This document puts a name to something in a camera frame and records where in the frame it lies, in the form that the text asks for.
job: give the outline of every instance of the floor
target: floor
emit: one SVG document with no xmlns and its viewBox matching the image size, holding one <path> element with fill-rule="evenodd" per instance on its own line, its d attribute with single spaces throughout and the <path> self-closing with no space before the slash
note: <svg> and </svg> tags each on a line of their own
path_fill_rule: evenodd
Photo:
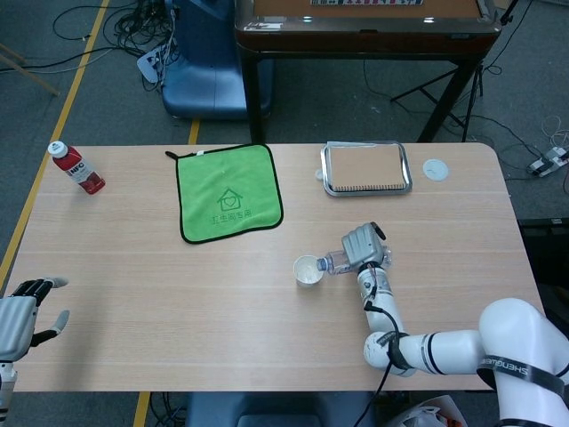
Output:
<svg viewBox="0 0 569 427">
<path fill-rule="evenodd" d="M 111 1 L 111 5 L 124 3 Z M 48 63 L 78 54 L 85 48 L 84 40 L 66 41 L 52 32 L 52 21 L 74 5 L 76 2 L 71 0 L 4 0 L 0 4 L 0 42 L 22 53 L 30 63 Z M 504 30 L 490 59 L 505 45 L 527 5 L 528 0 L 519 2 L 513 24 Z M 97 8 L 81 9 L 66 16 L 60 20 L 60 31 L 70 37 L 89 34 L 97 12 Z M 485 73 L 485 96 L 475 106 L 476 115 L 499 121 L 541 151 L 550 146 L 541 129 L 546 117 L 558 116 L 562 125 L 569 127 L 569 81 L 564 61 L 569 56 L 568 18 L 568 7 L 535 0 L 496 62 L 503 72 L 499 76 Z M 105 42 L 99 35 L 95 47 L 103 46 Z M 78 61 L 62 67 L 76 67 Z M 268 141 L 414 141 L 432 105 L 419 94 L 403 100 L 409 110 L 416 112 L 390 104 L 387 96 L 368 90 L 364 67 L 373 90 L 388 95 L 450 69 L 449 64 L 432 62 L 281 60 L 276 64 Z M 75 75 L 74 70 L 41 75 L 61 90 L 61 96 L 52 97 L 17 73 L 0 73 L 0 255 L 8 248 L 46 145 L 59 136 L 61 127 L 56 124 Z M 464 114 L 465 108 L 463 102 L 455 114 Z M 547 129 L 556 124 L 554 118 L 545 123 Z M 113 51 L 84 69 L 60 137 L 74 145 L 184 145 L 191 125 L 191 120 L 170 117 L 158 93 L 142 89 L 131 56 Z M 457 132 L 449 122 L 437 141 L 458 141 Z M 199 144 L 248 141 L 245 122 L 203 122 L 197 139 Z M 509 131 L 483 118 L 473 119 L 469 141 L 491 145 L 500 154 L 518 218 L 569 216 L 569 196 L 563 191 L 566 171 L 526 181 L 523 168 L 533 157 L 519 144 L 511 148 L 517 140 Z M 490 425 L 496 420 L 493 394 L 454 396 L 470 427 Z M 17 394 L 7 426 L 132 425 L 136 401 L 135 393 Z M 151 418 L 148 415 L 148 425 L 154 425 Z"/>
</svg>

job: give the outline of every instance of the metal tray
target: metal tray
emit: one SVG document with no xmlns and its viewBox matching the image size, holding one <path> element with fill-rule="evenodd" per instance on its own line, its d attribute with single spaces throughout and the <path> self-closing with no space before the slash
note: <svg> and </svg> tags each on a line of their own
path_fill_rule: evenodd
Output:
<svg viewBox="0 0 569 427">
<path fill-rule="evenodd" d="M 397 145 L 399 147 L 399 159 L 401 160 L 401 168 L 403 170 L 403 179 L 405 186 L 402 189 L 375 189 L 375 190 L 359 190 L 359 191 L 334 191 L 330 183 L 331 176 L 331 162 L 330 162 L 330 147 L 375 147 L 377 145 Z M 407 162 L 407 155 L 403 144 L 396 141 L 365 141 L 365 142 L 338 142 L 330 141 L 320 151 L 320 158 L 322 160 L 322 175 L 323 184 L 326 193 L 333 197 L 353 197 L 353 196 L 391 196 L 397 194 L 405 194 L 411 191 L 413 187 L 413 180 L 411 178 L 411 171 L 409 170 L 409 163 Z"/>
</svg>

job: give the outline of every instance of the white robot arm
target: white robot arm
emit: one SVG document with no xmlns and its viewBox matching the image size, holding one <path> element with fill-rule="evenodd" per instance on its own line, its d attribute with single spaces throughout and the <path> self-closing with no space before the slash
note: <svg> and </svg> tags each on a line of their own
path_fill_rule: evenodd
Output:
<svg viewBox="0 0 569 427">
<path fill-rule="evenodd" d="M 372 334 L 365 360 L 391 373 L 479 374 L 498 392 L 501 422 L 496 427 L 567 427 L 564 403 L 569 383 L 569 341 L 532 305 L 505 299 L 489 305 L 479 331 L 408 335 L 382 268 L 385 236 L 375 223 L 342 239 Z"/>
<path fill-rule="evenodd" d="M 11 296 L 0 299 L 0 427 L 4 425 L 18 379 L 13 362 L 22 359 L 30 347 L 55 338 L 68 322 L 69 311 L 62 311 L 51 328 L 34 334 L 40 304 L 53 288 L 67 283 L 65 278 L 28 280 Z"/>
</svg>

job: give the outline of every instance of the green towel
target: green towel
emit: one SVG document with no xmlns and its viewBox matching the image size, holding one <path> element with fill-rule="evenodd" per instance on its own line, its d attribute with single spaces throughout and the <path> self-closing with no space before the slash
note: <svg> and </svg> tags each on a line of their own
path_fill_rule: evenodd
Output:
<svg viewBox="0 0 569 427">
<path fill-rule="evenodd" d="M 188 243 L 267 230 L 283 220 L 275 163 L 266 145 L 177 156 L 180 232 Z"/>
</svg>

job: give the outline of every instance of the house logo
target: house logo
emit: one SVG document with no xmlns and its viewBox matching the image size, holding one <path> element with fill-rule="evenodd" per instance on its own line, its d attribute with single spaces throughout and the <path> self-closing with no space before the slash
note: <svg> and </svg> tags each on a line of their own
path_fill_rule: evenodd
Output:
<svg viewBox="0 0 569 427">
<path fill-rule="evenodd" d="M 218 199 L 217 203 L 220 204 L 220 209 L 223 212 L 234 211 L 241 207 L 241 199 L 243 197 L 238 195 L 232 189 L 226 189 L 225 192 Z"/>
</svg>

